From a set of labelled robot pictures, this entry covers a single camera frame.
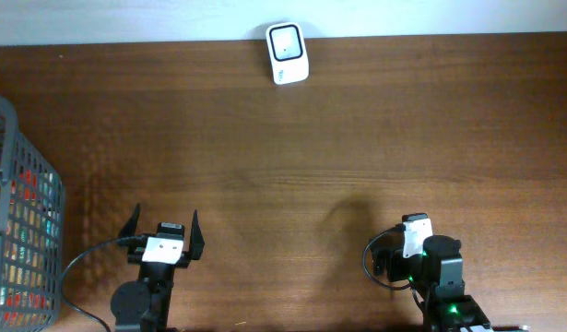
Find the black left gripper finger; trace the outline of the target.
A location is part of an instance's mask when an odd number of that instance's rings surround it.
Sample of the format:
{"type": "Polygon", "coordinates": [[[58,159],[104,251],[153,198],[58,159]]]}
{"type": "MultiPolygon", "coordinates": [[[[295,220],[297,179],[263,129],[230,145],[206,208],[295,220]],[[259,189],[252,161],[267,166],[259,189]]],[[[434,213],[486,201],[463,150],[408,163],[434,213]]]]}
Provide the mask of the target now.
{"type": "Polygon", "coordinates": [[[194,211],[189,240],[189,259],[200,260],[205,247],[205,240],[200,228],[198,211],[194,211]]]}
{"type": "Polygon", "coordinates": [[[131,217],[128,219],[128,221],[125,223],[125,225],[121,228],[121,230],[118,233],[118,238],[120,239],[120,241],[118,242],[119,246],[130,245],[132,238],[136,235],[136,228],[139,220],[139,215],[140,215],[140,204],[137,203],[131,217]]]}

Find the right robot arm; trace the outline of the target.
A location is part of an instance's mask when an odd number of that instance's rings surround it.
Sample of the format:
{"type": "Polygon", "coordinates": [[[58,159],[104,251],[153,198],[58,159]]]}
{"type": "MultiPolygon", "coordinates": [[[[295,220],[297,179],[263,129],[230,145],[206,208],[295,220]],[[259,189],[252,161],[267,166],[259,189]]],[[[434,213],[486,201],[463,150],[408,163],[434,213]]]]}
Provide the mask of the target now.
{"type": "Polygon", "coordinates": [[[385,232],[370,239],[361,257],[366,276],[388,291],[409,291],[431,332],[528,332],[529,326],[496,326],[466,293],[461,242],[444,235],[403,233],[384,244],[385,232]]]}

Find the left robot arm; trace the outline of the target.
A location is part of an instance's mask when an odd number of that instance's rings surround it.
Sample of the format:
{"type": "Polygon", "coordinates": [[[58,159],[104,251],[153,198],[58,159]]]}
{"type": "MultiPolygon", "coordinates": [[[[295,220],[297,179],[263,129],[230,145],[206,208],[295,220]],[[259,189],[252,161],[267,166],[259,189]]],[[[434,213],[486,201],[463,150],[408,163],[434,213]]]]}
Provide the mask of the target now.
{"type": "Polygon", "coordinates": [[[135,280],[118,287],[111,299],[117,331],[170,331],[168,317],[174,274],[201,258],[205,240],[198,213],[192,217],[190,235],[185,226],[158,224],[154,233],[137,235],[140,206],[118,234],[118,245],[127,249],[127,262],[139,267],[135,280]]]}

